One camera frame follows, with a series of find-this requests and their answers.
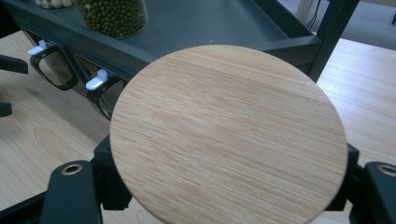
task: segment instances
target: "wooden surface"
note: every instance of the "wooden surface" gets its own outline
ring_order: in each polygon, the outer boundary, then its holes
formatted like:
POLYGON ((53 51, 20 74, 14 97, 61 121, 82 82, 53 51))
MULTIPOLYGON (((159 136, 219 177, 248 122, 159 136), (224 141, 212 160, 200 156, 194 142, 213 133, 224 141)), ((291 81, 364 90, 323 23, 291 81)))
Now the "wooden surface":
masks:
MULTIPOLYGON (((28 62, 22 33, 0 39, 0 54, 28 62)), ((346 140, 360 164, 396 164, 396 51, 340 40, 319 86, 337 108, 346 140)), ((0 71, 0 101, 14 114, 0 118, 0 210, 47 188, 50 173, 68 161, 89 160, 108 134, 108 122, 76 93, 55 90, 30 67, 29 76, 0 71)), ((345 212, 324 212, 313 223, 347 224, 345 212)), ((104 211, 105 223, 160 224, 135 200, 123 212, 104 211)))
POLYGON ((347 141, 323 91, 253 49, 184 49, 127 85, 111 120, 125 184, 165 223, 305 223, 344 178, 347 141))

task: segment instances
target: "wooden disc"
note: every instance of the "wooden disc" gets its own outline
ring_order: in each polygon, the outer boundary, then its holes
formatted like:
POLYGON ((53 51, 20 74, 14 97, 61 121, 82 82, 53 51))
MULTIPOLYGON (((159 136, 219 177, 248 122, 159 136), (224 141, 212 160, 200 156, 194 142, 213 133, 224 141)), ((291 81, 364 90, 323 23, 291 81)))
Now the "wooden disc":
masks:
POLYGON ((165 223, 306 223, 347 167, 323 91, 276 57, 232 46, 148 65, 122 92, 110 139, 127 188, 165 223))

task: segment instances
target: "metal grommet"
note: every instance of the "metal grommet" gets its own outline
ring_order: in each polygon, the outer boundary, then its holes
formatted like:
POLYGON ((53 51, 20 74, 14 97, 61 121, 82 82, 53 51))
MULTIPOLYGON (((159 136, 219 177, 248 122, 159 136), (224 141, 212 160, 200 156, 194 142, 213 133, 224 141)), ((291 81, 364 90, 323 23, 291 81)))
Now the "metal grommet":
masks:
POLYGON ((396 176, 396 168, 389 165, 379 165, 378 170, 386 175, 396 176))
POLYGON ((74 175, 82 170, 81 164, 71 164, 62 169, 62 175, 74 175))

